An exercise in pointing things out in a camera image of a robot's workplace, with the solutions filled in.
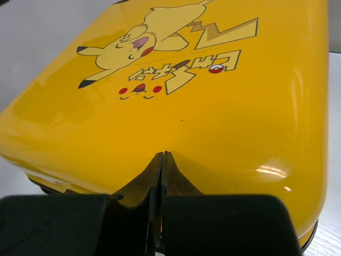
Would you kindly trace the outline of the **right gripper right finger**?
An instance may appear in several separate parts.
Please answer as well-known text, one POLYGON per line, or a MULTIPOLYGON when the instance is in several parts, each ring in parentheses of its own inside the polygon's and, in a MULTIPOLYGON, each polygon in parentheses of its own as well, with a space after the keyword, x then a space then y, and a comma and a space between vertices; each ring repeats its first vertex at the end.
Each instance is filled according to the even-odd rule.
POLYGON ((170 152, 161 167, 166 255, 300 255, 289 213, 277 197, 204 195, 170 152))

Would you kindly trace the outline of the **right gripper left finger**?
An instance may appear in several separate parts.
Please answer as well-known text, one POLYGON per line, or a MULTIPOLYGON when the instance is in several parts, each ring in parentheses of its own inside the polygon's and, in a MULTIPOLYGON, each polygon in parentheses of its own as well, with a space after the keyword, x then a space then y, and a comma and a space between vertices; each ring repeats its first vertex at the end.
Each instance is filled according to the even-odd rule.
POLYGON ((163 154, 114 194, 1 200, 1 255, 154 255, 160 245, 163 154))

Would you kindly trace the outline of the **yellow hard-shell suitcase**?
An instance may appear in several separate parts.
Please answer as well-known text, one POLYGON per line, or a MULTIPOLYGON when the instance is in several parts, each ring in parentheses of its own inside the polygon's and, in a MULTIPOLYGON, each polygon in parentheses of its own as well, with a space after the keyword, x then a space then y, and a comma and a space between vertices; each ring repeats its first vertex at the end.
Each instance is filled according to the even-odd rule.
POLYGON ((301 247, 327 190, 327 1, 122 1, 1 113, 1 156, 57 193, 126 207, 267 194, 301 247))

